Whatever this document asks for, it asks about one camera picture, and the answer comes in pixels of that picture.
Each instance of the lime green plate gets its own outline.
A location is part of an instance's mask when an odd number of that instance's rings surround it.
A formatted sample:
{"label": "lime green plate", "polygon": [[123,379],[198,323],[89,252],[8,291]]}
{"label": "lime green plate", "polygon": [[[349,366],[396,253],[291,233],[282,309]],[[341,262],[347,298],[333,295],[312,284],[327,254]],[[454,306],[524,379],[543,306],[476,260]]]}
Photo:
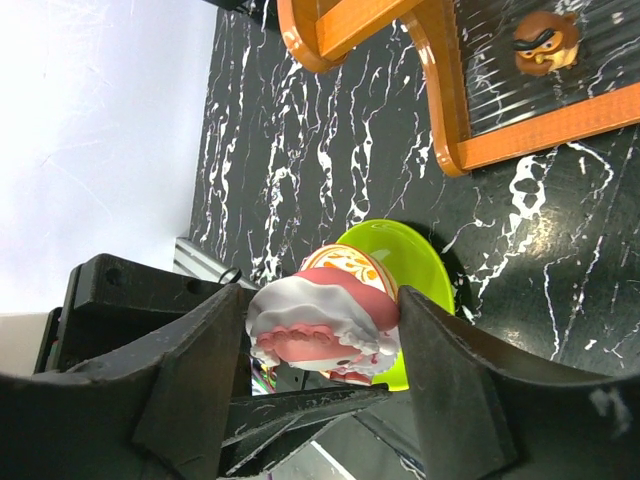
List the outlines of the lime green plate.
{"label": "lime green plate", "polygon": [[[349,229],[337,243],[372,256],[387,268],[398,286],[409,285],[454,313],[449,275],[433,247],[412,228],[393,220],[369,220]],[[373,383],[386,383],[393,392],[409,388],[402,352],[391,370],[376,375]]]}

